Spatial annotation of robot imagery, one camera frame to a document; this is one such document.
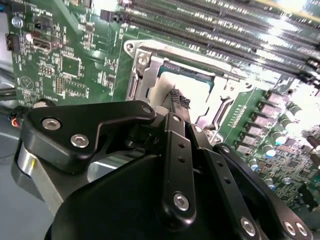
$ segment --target wire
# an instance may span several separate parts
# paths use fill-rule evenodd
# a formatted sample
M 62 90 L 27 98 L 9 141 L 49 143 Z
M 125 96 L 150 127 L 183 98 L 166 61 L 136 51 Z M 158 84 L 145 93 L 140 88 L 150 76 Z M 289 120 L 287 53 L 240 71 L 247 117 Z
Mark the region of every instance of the wire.
M 12 112 L 12 109 L 6 107 L 6 106 L 1 106 L 0 105 L 0 114 L 3 115 L 10 115 L 10 113 Z
M 11 120 L 11 125 L 15 128 L 18 128 L 19 127 L 19 124 L 17 123 L 17 118 L 14 117 L 12 120 Z
M 0 95 L 0 101 L 11 101 L 11 100 L 17 100 L 17 95 L 15 94 Z
M 5 79 L 14 81 L 15 80 L 15 76 L 12 72 L 5 70 L 3 68 L 0 68 L 0 76 L 4 77 Z
M 7 94 L 16 94 L 16 89 L 15 88 L 0 89 L 0 95 L 7 95 Z

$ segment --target red wire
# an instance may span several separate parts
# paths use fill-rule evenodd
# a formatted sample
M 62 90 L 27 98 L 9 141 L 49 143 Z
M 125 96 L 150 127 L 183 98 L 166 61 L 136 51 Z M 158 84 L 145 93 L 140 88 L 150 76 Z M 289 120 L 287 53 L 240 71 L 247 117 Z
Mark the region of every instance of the red wire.
M 19 127 L 19 124 L 17 123 L 16 117 L 11 120 L 11 125 L 14 126 L 15 128 Z

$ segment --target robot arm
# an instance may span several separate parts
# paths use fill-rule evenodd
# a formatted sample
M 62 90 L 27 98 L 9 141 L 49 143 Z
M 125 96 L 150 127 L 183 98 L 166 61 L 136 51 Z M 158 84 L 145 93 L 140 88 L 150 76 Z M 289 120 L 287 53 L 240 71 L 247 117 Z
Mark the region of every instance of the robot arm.
M 30 111 L 12 172 L 55 215 L 48 238 L 312 240 L 258 175 L 226 144 L 212 147 L 187 113 L 180 101 L 166 115 L 142 101 Z M 136 159 L 89 183 L 92 162 L 136 150 Z

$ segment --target microchip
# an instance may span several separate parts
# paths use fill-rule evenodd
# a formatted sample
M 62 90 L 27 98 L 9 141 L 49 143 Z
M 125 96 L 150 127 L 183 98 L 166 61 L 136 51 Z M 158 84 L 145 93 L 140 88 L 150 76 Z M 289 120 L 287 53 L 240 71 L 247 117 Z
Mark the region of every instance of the microchip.
M 88 32 L 88 33 L 93 33 L 95 28 L 93 25 L 86 25 L 85 26 L 85 30 Z
M 308 152 L 311 152 L 312 148 L 307 146 L 307 145 L 303 145 L 301 147 L 301 151 L 304 152 L 304 153 L 308 153 Z
M 236 150 L 237 150 L 239 153 L 242 153 L 242 154 L 244 154 L 244 155 L 250 155 L 250 153 L 251 153 L 251 148 L 248 147 L 248 146 L 242 145 L 242 144 L 239 144 L 239 145 L 236 147 Z
M 270 92 L 266 99 L 268 102 L 271 102 L 273 104 L 282 104 L 284 102 L 285 96 L 275 93 L 275 92 Z
M 49 18 L 46 16 L 36 16 L 33 19 L 33 22 L 34 22 L 34 28 L 41 31 L 49 30 L 53 26 L 52 18 Z
M 264 117 L 264 116 L 256 116 L 253 122 L 261 127 L 264 127 L 269 123 L 269 120 L 267 117 Z
M 296 166 L 298 166 L 298 164 L 299 163 L 297 161 L 291 161 L 291 162 L 289 162 L 288 167 L 295 168 Z
M 301 170 L 301 171 L 299 172 L 299 174 L 300 174 L 301 176 L 308 177 L 309 174 L 310 174 L 310 172 L 305 171 L 305 170 Z
M 255 146 L 257 144 L 257 139 L 255 137 L 245 135 L 242 138 L 242 143 Z
M 64 74 L 77 77 L 79 75 L 79 60 L 70 58 L 68 56 L 62 56 L 61 58 L 61 70 Z
M 258 162 L 259 169 L 263 169 L 266 165 L 267 165 L 267 163 L 265 161 Z
M 115 80 L 116 80 L 115 76 L 112 76 L 112 75 L 109 75 L 107 78 L 107 81 L 112 84 L 115 83 Z
M 288 138 L 287 141 L 285 142 L 286 146 L 292 146 L 296 143 L 296 140 L 292 139 L 292 138 Z
M 56 94 L 63 94 L 64 80 L 61 77 L 56 76 L 54 81 L 54 92 Z
M 263 129 L 258 126 L 249 126 L 247 128 L 248 134 L 254 135 L 254 136 L 260 136 L 263 133 Z

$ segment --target motherboard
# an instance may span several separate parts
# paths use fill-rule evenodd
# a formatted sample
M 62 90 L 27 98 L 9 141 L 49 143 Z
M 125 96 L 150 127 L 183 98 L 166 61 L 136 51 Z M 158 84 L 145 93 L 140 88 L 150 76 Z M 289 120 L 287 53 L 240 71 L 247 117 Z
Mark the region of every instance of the motherboard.
M 20 105 L 155 107 L 179 89 L 212 145 L 291 208 L 318 208 L 320 1 L 5 2 Z

